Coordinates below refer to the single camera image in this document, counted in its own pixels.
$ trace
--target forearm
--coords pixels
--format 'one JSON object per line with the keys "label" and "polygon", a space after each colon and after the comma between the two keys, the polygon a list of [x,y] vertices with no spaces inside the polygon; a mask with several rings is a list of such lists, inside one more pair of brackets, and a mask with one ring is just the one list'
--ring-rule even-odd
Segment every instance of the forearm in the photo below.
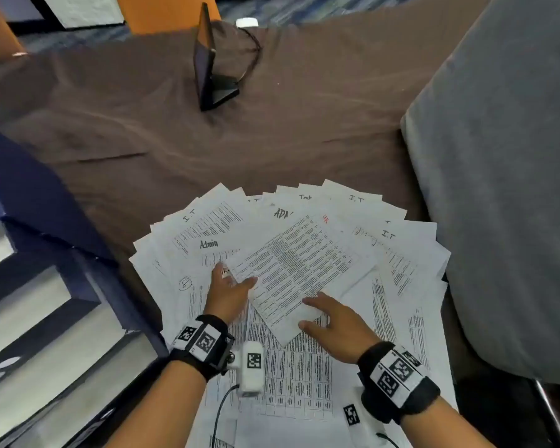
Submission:
{"label": "forearm", "polygon": [[170,362],[106,448],[183,447],[206,384],[192,366]]}
{"label": "forearm", "polygon": [[493,448],[442,398],[426,411],[404,417],[401,426],[414,448]]}

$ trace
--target wire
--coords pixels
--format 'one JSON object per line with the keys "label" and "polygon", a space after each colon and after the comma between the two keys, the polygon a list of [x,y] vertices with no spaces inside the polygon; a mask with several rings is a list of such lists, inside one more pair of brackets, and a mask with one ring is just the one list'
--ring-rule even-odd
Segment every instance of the wire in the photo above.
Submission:
{"label": "wire", "polygon": [[376,436],[379,438],[383,438],[384,440],[388,440],[388,442],[390,442],[391,444],[393,444],[396,448],[398,448],[398,445],[394,443],[394,440],[392,440],[390,437],[388,437],[386,434],[382,434],[381,432],[377,432]]}
{"label": "wire", "polygon": [[251,40],[254,42],[255,44],[255,58],[252,60],[251,64],[249,64],[249,67],[246,68],[246,71],[243,72],[243,75],[241,75],[239,77],[239,80],[237,80],[237,83],[240,83],[241,80],[243,80],[243,78],[246,77],[247,74],[250,74],[253,69],[255,68],[255,66],[257,65],[257,62],[259,61],[259,55],[261,54],[261,44],[259,43],[259,41],[257,40],[257,38],[246,28],[241,28],[239,27],[239,30],[244,31],[247,36],[251,37]]}
{"label": "wire", "polygon": [[224,405],[224,401],[226,400],[226,397],[233,390],[236,390],[237,388],[239,388],[239,384],[231,386],[230,390],[226,392],[226,394],[224,395],[224,398],[222,398],[222,401],[220,402],[220,406],[218,407],[218,413],[216,415],[216,422],[214,423],[214,434],[212,434],[212,436],[211,436],[211,448],[216,448],[216,430],[218,429],[218,420],[220,418],[220,412],[222,411],[222,406]]}

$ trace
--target wristband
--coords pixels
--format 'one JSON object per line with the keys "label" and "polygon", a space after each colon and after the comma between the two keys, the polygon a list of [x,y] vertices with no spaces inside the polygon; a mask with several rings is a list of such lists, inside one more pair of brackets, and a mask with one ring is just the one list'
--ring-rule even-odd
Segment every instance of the wristband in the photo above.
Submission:
{"label": "wristband", "polygon": [[208,382],[226,373],[234,337],[219,317],[202,314],[188,323],[172,342],[170,361],[182,361],[197,369]]}
{"label": "wristband", "polygon": [[361,402],[383,423],[400,424],[403,416],[423,412],[440,396],[423,364],[402,346],[380,342],[361,355],[357,364],[365,387]]}

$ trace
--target person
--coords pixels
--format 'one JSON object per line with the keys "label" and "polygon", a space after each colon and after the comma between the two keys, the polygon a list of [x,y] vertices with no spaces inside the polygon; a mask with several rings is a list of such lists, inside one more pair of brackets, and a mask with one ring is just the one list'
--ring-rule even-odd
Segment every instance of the person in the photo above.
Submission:
{"label": "person", "polygon": [[[229,325],[242,312],[247,292],[256,278],[233,284],[223,277],[223,266],[212,271],[203,314]],[[336,360],[355,364],[381,339],[351,308],[320,293],[303,303],[329,316],[329,325],[301,321],[299,328],[315,338]],[[185,446],[207,381],[197,368],[183,361],[170,361],[145,398],[135,407],[106,448],[178,448]],[[403,416],[404,433],[414,448],[493,447],[441,397],[419,414]]]}

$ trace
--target blue patterned carpet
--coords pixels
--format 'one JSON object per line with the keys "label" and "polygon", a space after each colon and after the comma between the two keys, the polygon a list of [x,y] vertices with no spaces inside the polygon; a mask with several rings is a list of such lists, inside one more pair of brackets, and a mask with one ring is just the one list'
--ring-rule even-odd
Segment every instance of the blue patterned carpet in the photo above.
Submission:
{"label": "blue patterned carpet", "polygon": [[[409,0],[221,0],[218,9],[224,20],[255,17],[261,26],[315,22],[321,19],[395,6]],[[99,44],[106,40],[125,40],[131,36],[126,25],[78,31],[59,31],[20,37],[30,53],[75,45]]]}

